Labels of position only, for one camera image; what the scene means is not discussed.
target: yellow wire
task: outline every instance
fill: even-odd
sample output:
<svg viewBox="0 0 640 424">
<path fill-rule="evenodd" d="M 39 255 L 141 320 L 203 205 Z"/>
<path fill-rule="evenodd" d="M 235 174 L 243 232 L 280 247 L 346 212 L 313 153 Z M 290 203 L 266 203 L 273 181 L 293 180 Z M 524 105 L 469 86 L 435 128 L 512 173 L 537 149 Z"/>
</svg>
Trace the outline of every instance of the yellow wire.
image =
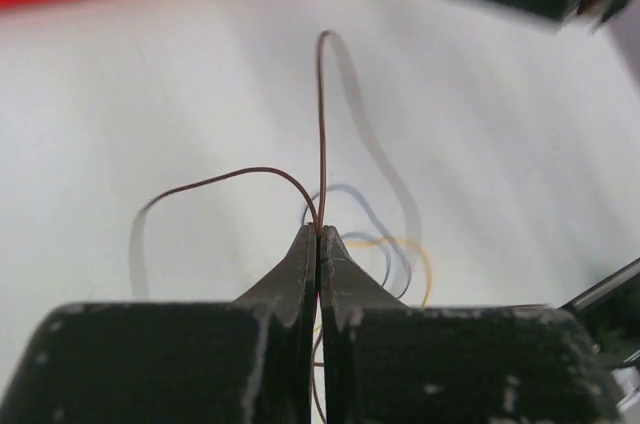
<svg viewBox="0 0 640 424">
<path fill-rule="evenodd" d="M 424 293 L 424 299 L 422 300 L 422 307 L 427 307 L 427 305 L 429 304 L 429 299 L 431 298 L 431 291 L 433 289 L 433 264 L 431 263 L 429 254 L 427 254 L 427 251 L 425 251 L 420 244 L 418 244 L 415 241 L 412 241 L 411 239 L 407 239 L 406 237 L 381 237 L 380 239 L 377 239 L 375 241 L 347 240 L 345 241 L 345 245 L 347 247 L 357 247 L 360 249 L 367 249 L 369 247 L 374 247 L 379 244 L 386 244 L 388 242 L 395 242 L 397 244 L 400 244 L 401 246 L 407 246 L 413 249 L 414 251 L 416 251 L 422 258 L 422 261 L 424 262 L 425 276 L 427 278 L 427 290 Z M 320 325 L 316 327 L 313 330 L 313 332 L 318 332 L 321 328 L 322 326 Z"/>
</svg>

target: white table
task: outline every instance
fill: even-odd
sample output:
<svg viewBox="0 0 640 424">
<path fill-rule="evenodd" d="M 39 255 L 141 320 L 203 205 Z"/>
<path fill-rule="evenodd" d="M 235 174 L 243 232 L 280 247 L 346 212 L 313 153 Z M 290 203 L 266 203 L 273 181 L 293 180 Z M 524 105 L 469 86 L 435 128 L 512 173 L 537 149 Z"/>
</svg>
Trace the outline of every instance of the white table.
<svg viewBox="0 0 640 424">
<path fill-rule="evenodd" d="M 313 49 L 328 27 L 416 202 L 433 304 L 559 305 L 640 255 L 640 102 L 606 31 L 554 34 L 458 0 L 16 9 L 0 14 L 0 388 L 51 308 L 131 298 L 128 233 L 154 194 L 250 165 L 317 189 Z M 330 182 L 412 235 L 327 67 Z M 269 176 L 161 204 L 147 226 L 152 297 L 233 299 L 284 255 L 301 207 Z M 327 221 L 371 231 L 343 195 Z M 374 254 L 354 256 L 367 267 Z M 417 279 L 406 301 L 422 292 Z"/>
</svg>

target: white surface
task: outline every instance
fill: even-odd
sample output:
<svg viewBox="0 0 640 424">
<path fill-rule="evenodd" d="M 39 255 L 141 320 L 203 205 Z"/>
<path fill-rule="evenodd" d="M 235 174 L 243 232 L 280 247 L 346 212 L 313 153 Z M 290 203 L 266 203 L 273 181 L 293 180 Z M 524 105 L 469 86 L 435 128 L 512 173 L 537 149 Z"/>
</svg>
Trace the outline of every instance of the white surface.
<svg viewBox="0 0 640 424">
<path fill-rule="evenodd" d="M 313 47 L 327 27 L 349 45 L 377 138 L 417 202 L 434 304 L 561 304 L 640 255 L 640 102 L 606 32 L 555 35 L 447 0 L 5 12 L 0 388 L 49 309 L 130 297 L 129 227 L 154 194 L 248 165 L 315 191 Z M 327 63 L 330 181 L 359 187 L 407 234 Z M 371 230 L 337 196 L 327 221 Z M 165 202 L 148 219 L 153 297 L 234 298 L 284 254 L 301 207 L 268 176 Z M 423 290 L 417 280 L 407 301 Z"/>
</svg>

